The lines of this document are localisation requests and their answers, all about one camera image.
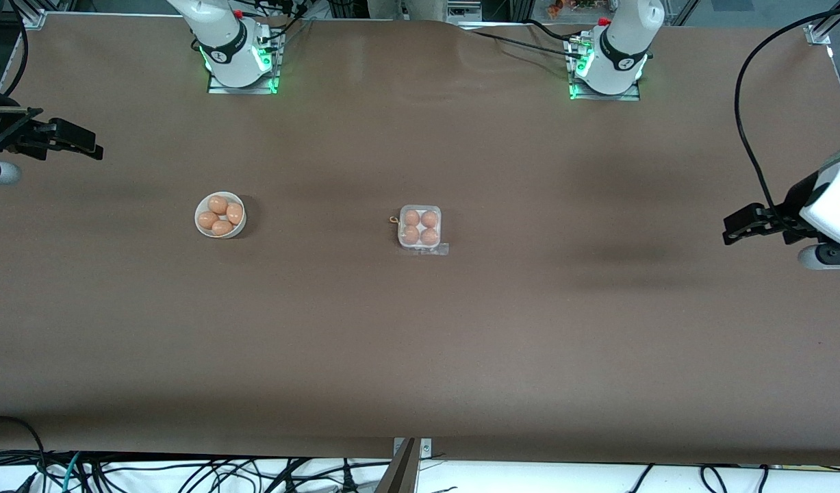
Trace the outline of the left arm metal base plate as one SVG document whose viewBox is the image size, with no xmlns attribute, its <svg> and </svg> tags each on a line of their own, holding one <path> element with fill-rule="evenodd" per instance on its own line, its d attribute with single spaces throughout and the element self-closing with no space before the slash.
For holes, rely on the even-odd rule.
<svg viewBox="0 0 840 493">
<path fill-rule="evenodd" d="M 596 49 L 593 31 L 582 31 L 563 42 L 567 53 L 569 94 L 571 99 L 610 102 L 638 102 L 641 100 L 639 78 L 647 62 L 642 54 L 639 62 L 627 70 L 618 70 L 604 53 Z"/>
</svg>

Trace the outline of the brown paper table cover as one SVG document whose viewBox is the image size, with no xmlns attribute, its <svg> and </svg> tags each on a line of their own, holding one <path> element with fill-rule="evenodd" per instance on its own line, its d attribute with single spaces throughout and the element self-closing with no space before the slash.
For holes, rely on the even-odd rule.
<svg viewBox="0 0 840 493">
<path fill-rule="evenodd" d="M 664 29 L 603 102 L 457 26 L 322 21 L 278 94 L 209 94 L 180 18 L 51 16 L 14 97 L 105 157 L 0 186 L 0 415 L 63 451 L 840 465 L 840 271 L 721 238 L 767 34 Z M 220 191 L 238 237 L 195 227 Z"/>
</svg>

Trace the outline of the clear plastic egg box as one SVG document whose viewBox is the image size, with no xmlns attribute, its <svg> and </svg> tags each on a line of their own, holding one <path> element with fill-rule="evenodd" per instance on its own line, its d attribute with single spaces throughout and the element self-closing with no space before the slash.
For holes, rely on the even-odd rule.
<svg viewBox="0 0 840 493">
<path fill-rule="evenodd" d="M 423 215 L 423 212 L 425 212 L 426 210 L 435 210 L 440 215 L 440 221 L 439 221 L 438 226 L 436 227 L 436 230 L 438 231 L 438 234 L 439 234 L 439 237 L 440 237 L 440 242 L 438 244 L 436 244 L 435 246 L 429 247 L 429 246 L 423 246 L 423 244 L 420 243 L 420 241 L 419 241 L 417 244 L 412 244 L 411 246 L 407 246 L 407 244 L 403 244 L 400 241 L 400 235 L 401 235 L 403 229 L 406 227 L 406 225 L 402 223 L 403 214 L 408 209 L 417 210 L 417 212 L 419 212 L 420 215 Z M 390 218 L 390 222 L 392 224 L 397 225 L 396 240 L 398 241 L 398 244 L 400 245 L 401 249 L 404 249 L 404 250 L 406 250 L 408 252 L 411 252 L 411 253 L 416 253 L 416 255 L 448 255 L 448 253 L 450 253 L 450 245 L 448 243 L 445 243 L 442 240 L 442 219 L 443 218 L 444 218 L 444 213 L 442 213 L 442 210 L 438 206 L 433 206 L 433 205 L 404 205 L 400 209 L 400 214 L 398 216 L 392 216 Z M 422 233 L 422 231 L 426 227 L 423 227 L 422 222 L 420 222 L 420 224 L 417 225 L 417 228 L 419 229 L 420 233 Z"/>
</svg>

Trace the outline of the brown angled bar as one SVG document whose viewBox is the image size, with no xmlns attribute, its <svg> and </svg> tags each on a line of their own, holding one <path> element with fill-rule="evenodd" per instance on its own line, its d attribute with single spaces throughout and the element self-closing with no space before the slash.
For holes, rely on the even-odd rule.
<svg viewBox="0 0 840 493">
<path fill-rule="evenodd" d="M 423 451 L 422 439 L 401 440 L 374 493 L 416 493 Z"/>
</svg>

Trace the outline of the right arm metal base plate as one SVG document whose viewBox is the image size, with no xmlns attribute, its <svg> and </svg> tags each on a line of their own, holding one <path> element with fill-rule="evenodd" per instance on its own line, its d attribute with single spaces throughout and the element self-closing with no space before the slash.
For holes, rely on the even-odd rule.
<svg viewBox="0 0 840 493">
<path fill-rule="evenodd" d="M 221 47 L 201 46 L 211 94 L 275 94 L 282 65 L 282 37 L 247 36 Z"/>
</svg>

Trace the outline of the aluminium frame profile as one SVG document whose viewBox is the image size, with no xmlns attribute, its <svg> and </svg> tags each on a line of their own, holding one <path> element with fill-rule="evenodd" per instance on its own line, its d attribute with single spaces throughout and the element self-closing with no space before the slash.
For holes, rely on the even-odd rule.
<svg viewBox="0 0 840 493">
<path fill-rule="evenodd" d="M 38 30 L 44 24 L 49 10 L 55 10 L 56 4 L 50 0 L 12 0 L 16 12 L 21 16 L 23 25 L 29 30 Z"/>
<path fill-rule="evenodd" d="M 836 10 L 840 10 L 840 0 L 827 10 L 826 18 L 812 20 L 802 28 L 806 40 L 811 46 L 826 46 L 830 44 L 830 34 L 840 23 L 840 13 L 836 15 L 833 13 Z"/>
</svg>

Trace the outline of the white round bowl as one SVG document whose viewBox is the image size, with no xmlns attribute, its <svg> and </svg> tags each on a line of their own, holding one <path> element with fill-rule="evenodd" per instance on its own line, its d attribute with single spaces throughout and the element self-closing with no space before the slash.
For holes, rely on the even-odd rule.
<svg viewBox="0 0 840 493">
<path fill-rule="evenodd" d="M 225 197 L 226 199 L 228 199 L 228 202 L 241 203 L 242 207 L 244 207 L 244 218 L 242 219 L 241 224 L 234 225 L 233 231 L 230 234 L 227 234 L 227 235 L 222 236 L 222 237 L 213 237 L 213 235 L 211 234 L 211 231 L 200 229 L 196 225 L 197 215 L 200 214 L 201 212 L 204 212 L 205 210 L 209 210 L 207 208 L 207 199 L 210 196 L 213 196 L 213 194 L 219 194 L 220 196 Z M 228 219 L 227 219 L 226 215 L 224 215 L 224 216 L 220 216 L 220 220 L 228 220 Z M 204 236 L 206 236 L 208 238 L 235 238 L 235 237 L 238 237 L 238 235 L 242 233 L 242 229 L 245 227 L 246 223 L 247 223 L 247 212 L 246 212 L 244 202 L 242 202 L 242 199 L 237 194 L 233 194 L 233 193 L 225 192 L 225 191 L 214 192 L 212 194 L 209 194 L 209 196 L 204 197 L 204 199 L 201 200 L 200 203 L 198 203 L 198 205 L 196 207 L 196 210 L 195 210 L 195 213 L 194 213 L 195 227 L 197 228 L 198 231 L 200 231 L 201 234 L 203 234 Z"/>
</svg>

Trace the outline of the small metal bracket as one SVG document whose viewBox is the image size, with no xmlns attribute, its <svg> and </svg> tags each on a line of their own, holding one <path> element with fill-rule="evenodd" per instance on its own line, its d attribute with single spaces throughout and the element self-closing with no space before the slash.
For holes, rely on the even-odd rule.
<svg viewBox="0 0 840 493">
<path fill-rule="evenodd" d="M 392 451 L 392 456 L 398 455 L 400 452 L 400 448 L 402 443 L 406 440 L 404 437 L 397 437 L 394 439 L 394 451 Z M 420 450 L 419 456 L 422 461 L 424 459 L 431 459 L 433 456 L 433 440 L 432 438 L 420 438 L 416 439 L 416 448 Z"/>
</svg>

